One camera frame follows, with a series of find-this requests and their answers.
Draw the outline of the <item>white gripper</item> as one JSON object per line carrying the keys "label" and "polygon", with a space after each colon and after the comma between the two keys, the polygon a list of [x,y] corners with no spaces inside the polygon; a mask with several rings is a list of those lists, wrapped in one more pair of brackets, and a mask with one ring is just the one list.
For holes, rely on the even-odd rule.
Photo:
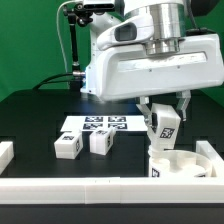
{"label": "white gripper", "polygon": [[187,119],[193,89],[224,83],[224,63],[216,34],[189,36],[180,51],[169,55],[146,54],[142,44],[96,51],[86,68],[85,91],[103,101],[137,98],[136,106],[150,131],[155,131],[150,95],[177,92],[177,111]]}

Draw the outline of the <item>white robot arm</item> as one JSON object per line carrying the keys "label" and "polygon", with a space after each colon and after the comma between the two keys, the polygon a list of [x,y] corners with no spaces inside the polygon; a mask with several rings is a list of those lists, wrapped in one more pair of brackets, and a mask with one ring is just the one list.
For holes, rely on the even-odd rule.
{"label": "white robot arm", "polygon": [[159,115],[144,98],[176,92],[184,111],[194,89],[224,83],[219,37],[187,35],[185,16],[194,0],[83,0],[91,19],[91,60],[83,93],[102,101],[137,98],[146,125]]}

